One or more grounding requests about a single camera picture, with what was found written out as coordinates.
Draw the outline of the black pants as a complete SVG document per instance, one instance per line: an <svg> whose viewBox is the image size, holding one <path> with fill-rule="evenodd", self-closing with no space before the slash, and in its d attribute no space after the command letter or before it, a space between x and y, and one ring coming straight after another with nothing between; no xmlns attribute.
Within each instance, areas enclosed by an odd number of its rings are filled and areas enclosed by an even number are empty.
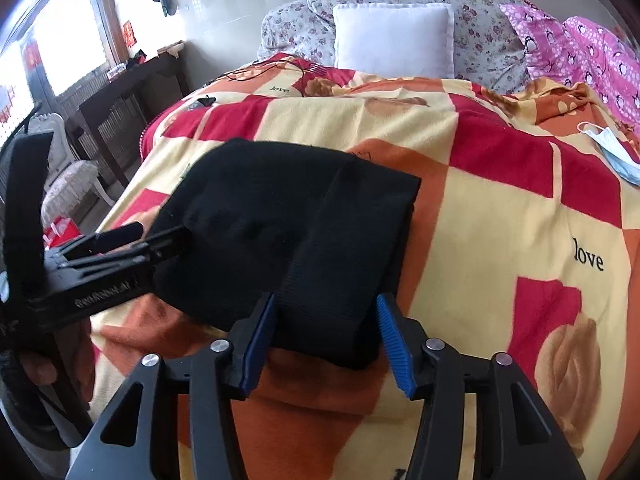
<svg viewBox="0 0 640 480"><path fill-rule="evenodd" d="M202 156L151 226L183 228L154 292L230 330L274 297L272 344L348 370L378 357L421 181L353 154L234 139Z"/></svg>

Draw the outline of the red shopping bag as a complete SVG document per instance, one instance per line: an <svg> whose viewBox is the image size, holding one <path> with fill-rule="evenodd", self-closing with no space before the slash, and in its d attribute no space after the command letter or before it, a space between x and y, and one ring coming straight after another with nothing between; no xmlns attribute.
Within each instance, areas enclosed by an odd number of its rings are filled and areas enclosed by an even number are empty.
<svg viewBox="0 0 640 480"><path fill-rule="evenodd" d="M58 247L81 236L80 229L72 218L56 217L43 232L44 247Z"/></svg>

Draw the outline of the yellow red orange blanket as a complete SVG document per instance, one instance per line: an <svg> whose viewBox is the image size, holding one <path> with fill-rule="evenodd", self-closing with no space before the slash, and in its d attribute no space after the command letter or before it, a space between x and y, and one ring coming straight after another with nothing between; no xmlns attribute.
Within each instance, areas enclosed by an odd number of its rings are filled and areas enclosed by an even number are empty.
<svg viewBox="0 0 640 480"><path fill-rule="evenodd" d="M187 110L201 96L209 108ZM352 152L422 179L399 282L402 312L460 353L509 352L587 479L639 479L639 188L580 122L639 147L585 84L516 96L465 80L382 79L292 55L235 70L157 116L142 165L100 230L157 209L202 155L244 138ZM92 319L96 419L147 353L183 356L201 330L153 296ZM399 479L421 407L384 356L364 372L273 350L233 407L251 479Z"/></svg>

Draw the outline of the dark wooden desk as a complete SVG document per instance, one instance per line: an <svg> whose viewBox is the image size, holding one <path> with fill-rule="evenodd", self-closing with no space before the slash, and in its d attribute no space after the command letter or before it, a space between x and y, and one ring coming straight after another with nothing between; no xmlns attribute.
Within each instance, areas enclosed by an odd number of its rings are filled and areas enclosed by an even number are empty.
<svg viewBox="0 0 640 480"><path fill-rule="evenodd" d="M73 150L99 167L104 186L127 186L126 170L139 159L143 130L190 92L180 58L163 53L114 79L100 66L58 97Z"/></svg>

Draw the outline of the black smartphone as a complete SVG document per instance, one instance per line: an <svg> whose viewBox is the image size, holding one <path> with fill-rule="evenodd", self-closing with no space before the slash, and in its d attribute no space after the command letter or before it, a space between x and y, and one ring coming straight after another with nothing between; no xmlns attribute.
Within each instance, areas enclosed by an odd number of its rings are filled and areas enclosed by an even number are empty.
<svg viewBox="0 0 640 480"><path fill-rule="evenodd" d="M217 102L214 96L201 96L189 104L187 110L200 110L201 108L209 108Z"/></svg>

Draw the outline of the light blue face mask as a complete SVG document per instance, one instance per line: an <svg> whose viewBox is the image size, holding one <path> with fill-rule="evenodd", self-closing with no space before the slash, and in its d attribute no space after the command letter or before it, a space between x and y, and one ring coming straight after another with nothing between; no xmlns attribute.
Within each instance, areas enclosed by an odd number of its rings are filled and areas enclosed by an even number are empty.
<svg viewBox="0 0 640 480"><path fill-rule="evenodd" d="M611 128L600 127L592 122L580 122L577 128L597 144L605 160L619 177L629 184L640 185L638 162L631 158Z"/></svg>

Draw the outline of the floral grey quilt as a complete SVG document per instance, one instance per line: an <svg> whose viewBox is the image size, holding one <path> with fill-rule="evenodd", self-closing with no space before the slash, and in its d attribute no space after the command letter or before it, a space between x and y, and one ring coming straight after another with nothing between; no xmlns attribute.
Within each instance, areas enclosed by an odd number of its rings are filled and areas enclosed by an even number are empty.
<svg viewBox="0 0 640 480"><path fill-rule="evenodd" d="M382 77L456 78L498 93L529 82L503 13L516 0L296 0L262 20L258 58L289 53Z"/></svg>

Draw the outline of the white square pillow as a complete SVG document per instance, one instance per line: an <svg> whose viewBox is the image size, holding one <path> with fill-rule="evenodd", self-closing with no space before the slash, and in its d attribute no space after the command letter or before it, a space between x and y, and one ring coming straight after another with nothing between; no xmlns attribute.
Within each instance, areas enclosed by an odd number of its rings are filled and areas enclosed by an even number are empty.
<svg viewBox="0 0 640 480"><path fill-rule="evenodd" d="M334 66L383 78L454 78L454 11L447 3L334 6Z"/></svg>

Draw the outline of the pink penguin quilt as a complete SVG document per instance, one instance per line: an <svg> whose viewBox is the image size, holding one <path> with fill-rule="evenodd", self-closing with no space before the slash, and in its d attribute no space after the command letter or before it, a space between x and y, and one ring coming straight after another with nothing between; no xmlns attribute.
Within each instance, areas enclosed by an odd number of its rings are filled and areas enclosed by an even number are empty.
<svg viewBox="0 0 640 480"><path fill-rule="evenodd" d="M617 119L638 127L639 55L614 32L581 16L560 22L527 3L500 10L524 46L530 78L584 82Z"/></svg>

